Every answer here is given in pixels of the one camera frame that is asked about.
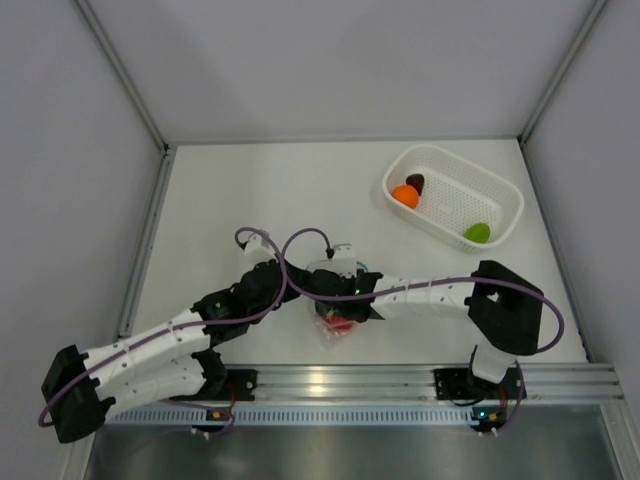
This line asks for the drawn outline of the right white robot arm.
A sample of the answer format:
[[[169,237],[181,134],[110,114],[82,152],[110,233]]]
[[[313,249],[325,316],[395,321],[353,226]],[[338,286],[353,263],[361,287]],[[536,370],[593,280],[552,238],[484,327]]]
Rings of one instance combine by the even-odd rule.
[[[520,356],[538,351],[543,292],[504,265],[482,260],[460,282],[395,278],[360,268],[339,273],[329,261],[312,264],[301,288],[323,307],[359,323],[368,320],[460,320],[474,325],[482,339],[474,347],[468,388],[480,397],[500,389]]]

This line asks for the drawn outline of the green fake fruit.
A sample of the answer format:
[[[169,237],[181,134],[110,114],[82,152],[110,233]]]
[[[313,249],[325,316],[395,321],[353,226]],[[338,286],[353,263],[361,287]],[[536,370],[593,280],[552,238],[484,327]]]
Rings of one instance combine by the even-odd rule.
[[[479,222],[470,226],[463,237],[473,243],[486,244],[491,237],[491,228],[488,224]]]

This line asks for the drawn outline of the red fake apple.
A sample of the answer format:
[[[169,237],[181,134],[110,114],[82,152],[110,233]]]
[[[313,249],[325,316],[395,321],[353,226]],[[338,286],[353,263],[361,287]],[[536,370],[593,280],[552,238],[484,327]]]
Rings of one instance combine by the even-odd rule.
[[[327,316],[322,318],[322,325],[328,335],[347,335],[355,326],[355,322],[340,316]]]

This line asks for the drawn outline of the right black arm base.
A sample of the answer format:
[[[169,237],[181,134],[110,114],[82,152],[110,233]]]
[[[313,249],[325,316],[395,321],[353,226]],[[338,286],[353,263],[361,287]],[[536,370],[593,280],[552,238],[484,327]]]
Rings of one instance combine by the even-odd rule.
[[[438,400],[457,406],[472,406],[495,399],[495,388],[474,377],[467,368],[440,368],[433,375]]]

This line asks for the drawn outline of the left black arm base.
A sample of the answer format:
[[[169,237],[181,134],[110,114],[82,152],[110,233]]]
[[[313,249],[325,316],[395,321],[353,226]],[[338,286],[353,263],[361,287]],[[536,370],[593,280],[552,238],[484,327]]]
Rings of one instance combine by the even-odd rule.
[[[253,402],[257,387],[258,371],[247,368],[232,368],[227,371],[224,380],[207,381],[195,394],[170,397],[172,401],[241,401]]]

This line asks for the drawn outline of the orange fake fruit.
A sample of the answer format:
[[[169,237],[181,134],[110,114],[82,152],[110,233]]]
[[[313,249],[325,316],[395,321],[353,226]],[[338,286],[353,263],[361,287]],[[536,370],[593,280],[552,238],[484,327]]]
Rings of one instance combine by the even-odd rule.
[[[393,189],[391,196],[394,200],[410,209],[415,209],[420,202],[418,190],[409,184],[397,186]]]

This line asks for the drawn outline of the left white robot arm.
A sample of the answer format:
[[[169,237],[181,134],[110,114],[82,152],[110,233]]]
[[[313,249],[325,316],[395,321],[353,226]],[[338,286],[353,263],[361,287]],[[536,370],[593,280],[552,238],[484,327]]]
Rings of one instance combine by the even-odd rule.
[[[298,288],[310,278],[309,271],[290,263],[262,262],[158,327],[104,347],[59,350],[41,386],[46,406],[40,427],[70,444],[138,406],[174,397],[219,397],[228,373],[216,347],[299,298]]]

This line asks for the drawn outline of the dark purple fake fig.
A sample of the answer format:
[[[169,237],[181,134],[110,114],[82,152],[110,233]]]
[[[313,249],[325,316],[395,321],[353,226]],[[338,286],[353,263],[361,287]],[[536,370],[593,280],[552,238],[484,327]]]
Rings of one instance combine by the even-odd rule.
[[[420,173],[414,173],[406,177],[405,183],[412,186],[417,194],[421,196],[425,185],[425,177]]]

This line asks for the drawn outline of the clear zip top bag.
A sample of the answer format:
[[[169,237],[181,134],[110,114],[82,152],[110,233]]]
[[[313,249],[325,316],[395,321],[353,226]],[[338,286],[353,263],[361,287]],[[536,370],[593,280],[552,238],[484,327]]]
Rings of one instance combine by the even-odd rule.
[[[358,323],[340,316],[327,305],[313,302],[310,308],[321,346],[330,351],[356,329]]]

